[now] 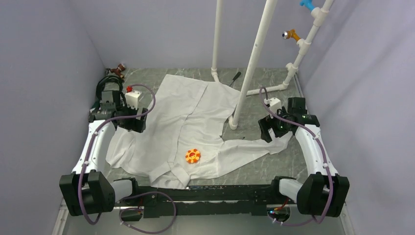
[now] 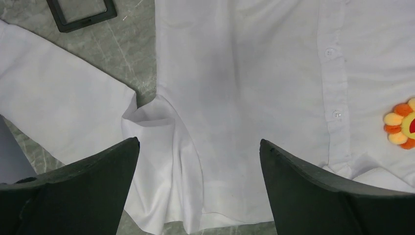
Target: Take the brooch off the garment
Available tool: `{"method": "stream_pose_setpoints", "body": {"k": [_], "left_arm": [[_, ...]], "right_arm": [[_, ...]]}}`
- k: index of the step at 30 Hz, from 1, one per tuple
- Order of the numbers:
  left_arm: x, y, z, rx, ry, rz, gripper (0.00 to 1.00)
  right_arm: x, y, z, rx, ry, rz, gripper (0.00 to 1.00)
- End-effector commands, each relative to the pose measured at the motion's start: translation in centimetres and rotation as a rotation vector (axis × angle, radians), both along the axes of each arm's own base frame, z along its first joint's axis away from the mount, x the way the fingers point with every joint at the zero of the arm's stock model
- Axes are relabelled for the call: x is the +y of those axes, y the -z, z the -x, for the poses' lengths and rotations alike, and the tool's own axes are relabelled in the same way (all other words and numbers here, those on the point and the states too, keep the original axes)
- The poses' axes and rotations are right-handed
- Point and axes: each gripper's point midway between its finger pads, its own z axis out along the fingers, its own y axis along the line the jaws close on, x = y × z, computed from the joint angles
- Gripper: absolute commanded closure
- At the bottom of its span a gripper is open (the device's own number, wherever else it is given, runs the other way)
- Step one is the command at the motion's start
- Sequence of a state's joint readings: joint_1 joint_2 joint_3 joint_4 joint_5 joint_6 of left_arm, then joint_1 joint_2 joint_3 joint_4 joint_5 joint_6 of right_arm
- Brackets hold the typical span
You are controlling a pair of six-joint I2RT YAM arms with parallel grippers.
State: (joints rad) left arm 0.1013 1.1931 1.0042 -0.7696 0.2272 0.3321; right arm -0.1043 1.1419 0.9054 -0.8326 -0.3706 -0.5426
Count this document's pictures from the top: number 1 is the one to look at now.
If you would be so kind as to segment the white button shirt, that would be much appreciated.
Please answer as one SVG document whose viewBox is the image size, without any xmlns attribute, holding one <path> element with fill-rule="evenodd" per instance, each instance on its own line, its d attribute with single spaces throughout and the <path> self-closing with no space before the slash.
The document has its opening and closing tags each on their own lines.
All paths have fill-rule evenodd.
<svg viewBox="0 0 415 235">
<path fill-rule="evenodd" d="M 147 176 L 153 187 L 184 189 L 191 180 L 217 178 L 285 150 L 291 134 L 270 143 L 222 139 L 238 98 L 239 91 L 224 84 L 168 74 L 149 105 L 144 132 L 117 128 L 106 161 Z M 201 153 L 195 164 L 185 160 L 191 149 Z"/>
</svg>

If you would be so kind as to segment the orange yellow flower brooch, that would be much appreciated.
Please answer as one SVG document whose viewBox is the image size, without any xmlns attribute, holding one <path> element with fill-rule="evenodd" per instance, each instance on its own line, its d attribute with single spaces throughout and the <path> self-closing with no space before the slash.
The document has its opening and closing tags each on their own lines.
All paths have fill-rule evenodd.
<svg viewBox="0 0 415 235">
<path fill-rule="evenodd" d="M 189 164 L 195 164 L 199 161 L 201 157 L 201 153 L 198 149 L 191 149 L 188 150 L 185 155 L 185 160 Z"/>
</svg>

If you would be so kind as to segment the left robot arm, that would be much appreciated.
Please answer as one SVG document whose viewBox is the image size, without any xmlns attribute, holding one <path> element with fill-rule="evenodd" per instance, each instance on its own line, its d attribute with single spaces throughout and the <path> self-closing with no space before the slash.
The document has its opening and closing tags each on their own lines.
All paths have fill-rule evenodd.
<svg viewBox="0 0 415 235">
<path fill-rule="evenodd" d="M 60 178 L 59 187 L 72 216 L 111 212 L 116 202 L 123 200 L 133 206 L 140 201 L 141 192 L 133 178 L 112 183 L 104 176 L 110 142 L 117 128 L 141 133 L 146 128 L 146 108 L 139 108 L 142 93 L 127 89 L 103 91 L 97 107 L 88 117 L 88 136 L 79 161 L 71 174 Z"/>
</svg>

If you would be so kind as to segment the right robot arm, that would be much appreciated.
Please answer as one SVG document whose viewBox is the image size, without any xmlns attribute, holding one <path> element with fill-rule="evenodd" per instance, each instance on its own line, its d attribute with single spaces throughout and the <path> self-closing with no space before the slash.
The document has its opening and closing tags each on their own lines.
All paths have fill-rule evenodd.
<svg viewBox="0 0 415 235">
<path fill-rule="evenodd" d="M 350 187 L 347 177 L 340 176 L 332 164 L 321 138 L 318 118 L 308 113 L 303 97 L 291 97 L 283 107 L 277 98 L 262 101 L 269 115 L 258 121 L 261 139 L 273 140 L 292 134 L 299 143 L 308 176 L 304 183 L 289 177 L 277 177 L 270 198 L 282 203 L 289 198 L 299 212 L 324 218 L 338 217 Z"/>
</svg>

